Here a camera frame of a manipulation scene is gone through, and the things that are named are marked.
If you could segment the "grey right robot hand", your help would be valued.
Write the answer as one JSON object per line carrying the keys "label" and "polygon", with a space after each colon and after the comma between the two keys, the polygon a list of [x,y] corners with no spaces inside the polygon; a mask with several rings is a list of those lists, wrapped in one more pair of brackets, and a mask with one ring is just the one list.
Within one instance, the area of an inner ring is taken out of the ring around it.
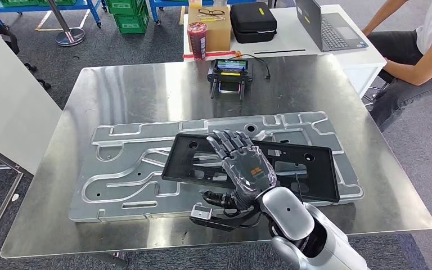
{"label": "grey right robot hand", "polygon": [[221,159],[221,167],[235,189],[230,193],[207,190],[202,197],[208,204],[244,211],[254,205],[265,191],[276,186],[275,170],[243,131],[225,129],[213,130],[213,133],[214,136],[207,136],[206,140]]}

